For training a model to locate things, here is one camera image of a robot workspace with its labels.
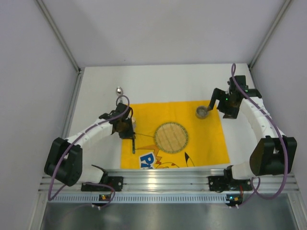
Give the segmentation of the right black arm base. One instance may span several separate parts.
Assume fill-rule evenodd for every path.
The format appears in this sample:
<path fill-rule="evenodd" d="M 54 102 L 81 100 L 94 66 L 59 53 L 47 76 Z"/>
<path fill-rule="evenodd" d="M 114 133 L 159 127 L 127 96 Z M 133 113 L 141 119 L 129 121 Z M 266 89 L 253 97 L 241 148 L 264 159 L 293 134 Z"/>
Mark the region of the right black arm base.
<path fill-rule="evenodd" d="M 209 176 L 209 190 L 213 192 L 224 191 L 251 191 L 250 180 L 227 179 L 225 176 Z"/>

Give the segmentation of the round woven bamboo plate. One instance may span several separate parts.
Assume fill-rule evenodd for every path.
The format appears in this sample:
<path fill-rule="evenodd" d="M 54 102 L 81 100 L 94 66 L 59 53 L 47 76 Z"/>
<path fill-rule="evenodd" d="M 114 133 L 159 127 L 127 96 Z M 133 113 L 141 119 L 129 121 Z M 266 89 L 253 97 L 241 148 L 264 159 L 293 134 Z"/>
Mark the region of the round woven bamboo plate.
<path fill-rule="evenodd" d="M 156 146 L 165 153 L 181 152 L 189 142 L 187 130 L 177 122 L 161 124 L 154 133 Z"/>

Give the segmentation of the green handled fork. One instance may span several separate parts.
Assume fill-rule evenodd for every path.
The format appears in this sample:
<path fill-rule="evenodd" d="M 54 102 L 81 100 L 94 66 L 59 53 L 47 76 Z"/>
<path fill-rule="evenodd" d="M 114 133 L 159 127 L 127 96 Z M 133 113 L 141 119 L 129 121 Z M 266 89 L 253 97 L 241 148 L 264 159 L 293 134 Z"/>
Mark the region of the green handled fork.
<path fill-rule="evenodd" d="M 136 120 L 134 117 L 131 118 L 131 123 L 132 123 L 132 130 L 135 131 L 135 127 L 136 127 Z M 132 140 L 132 154 L 135 154 L 136 152 L 136 148 L 135 148 L 135 139 Z"/>

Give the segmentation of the speckled ceramic cup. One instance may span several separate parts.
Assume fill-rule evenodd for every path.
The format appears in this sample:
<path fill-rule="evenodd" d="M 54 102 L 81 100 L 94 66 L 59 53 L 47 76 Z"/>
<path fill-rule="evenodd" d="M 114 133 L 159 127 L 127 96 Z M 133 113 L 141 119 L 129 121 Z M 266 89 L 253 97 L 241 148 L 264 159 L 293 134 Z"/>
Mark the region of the speckled ceramic cup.
<path fill-rule="evenodd" d="M 205 119 L 208 116 L 208 109 L 206 106 L 198 106 L 196 109 L 196 117 L 198 119 Z"/>

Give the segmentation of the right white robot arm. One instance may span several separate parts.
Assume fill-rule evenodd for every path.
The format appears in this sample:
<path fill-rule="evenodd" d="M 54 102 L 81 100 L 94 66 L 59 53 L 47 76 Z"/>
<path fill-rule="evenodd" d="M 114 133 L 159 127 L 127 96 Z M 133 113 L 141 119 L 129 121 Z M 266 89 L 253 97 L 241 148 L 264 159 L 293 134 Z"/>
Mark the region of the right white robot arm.
<path fill-rule="evenodd" d="M 216 106 L 225 119 L 236 119 L 242 113 L 254 131 L 257 145 L 248 161 L 229 166 L 235 180 L 247 180 L 256 176 L 281 175 L 285 167 L 292 169 L 297 141 L 287 137 L 271 123 L 271 116 L 264 106 L 262 95 L 251 89 L 244 75 L 230 77 L 227 91 L 215 88 L 209 110 Z"/>

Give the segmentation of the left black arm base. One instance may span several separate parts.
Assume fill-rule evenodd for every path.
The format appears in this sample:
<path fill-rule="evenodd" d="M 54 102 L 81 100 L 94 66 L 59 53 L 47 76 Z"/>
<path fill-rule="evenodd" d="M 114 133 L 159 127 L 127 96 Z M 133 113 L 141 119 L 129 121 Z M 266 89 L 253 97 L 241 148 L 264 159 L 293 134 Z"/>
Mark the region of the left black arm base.
<path fill-rule="evenodd" d="M 122 176 L 108 176 L 105 179 L 102 179 L 100 184 L 105 184 L 112 187 L 116 192 L 122 191 L 123 188 L 123 180 Z M 92 185 L 88 183 L 82 183 L 81 191 L 83 192 L 106 192 L 110 191 L 108 187 Z"/>

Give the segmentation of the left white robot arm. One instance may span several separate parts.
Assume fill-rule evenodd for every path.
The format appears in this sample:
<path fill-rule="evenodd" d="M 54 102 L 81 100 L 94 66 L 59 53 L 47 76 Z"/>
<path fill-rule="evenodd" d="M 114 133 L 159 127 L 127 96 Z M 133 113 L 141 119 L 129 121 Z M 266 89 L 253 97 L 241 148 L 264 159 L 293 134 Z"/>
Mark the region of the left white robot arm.
<path fill-rule="evenodd" d="M 89 150 L 108 136 L 118 133 L 121 139 L 134 139 L 133 109 L 118 103 L 109 114 L 104 113 L 85 130 L 68 138 L 56 138 L 44 166 L 45 174 L 66 186 L 77 182 L 101 183 L 106 170 L 85 159 Z"/>

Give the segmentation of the yellow cartoon print cloth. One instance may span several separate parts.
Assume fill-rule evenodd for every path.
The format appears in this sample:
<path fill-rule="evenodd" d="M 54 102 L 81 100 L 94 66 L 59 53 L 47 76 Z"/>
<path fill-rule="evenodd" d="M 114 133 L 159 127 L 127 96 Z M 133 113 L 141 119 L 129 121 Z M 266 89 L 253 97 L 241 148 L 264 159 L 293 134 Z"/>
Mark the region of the yellow cartoon print cloth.
<path fill-rule="evenodd" d="M 229 164 L 217 109 L 196 116 L 209 101 L 132 104 L 134 140 L 123 140 L 122 169 L 171 169 Z"/>

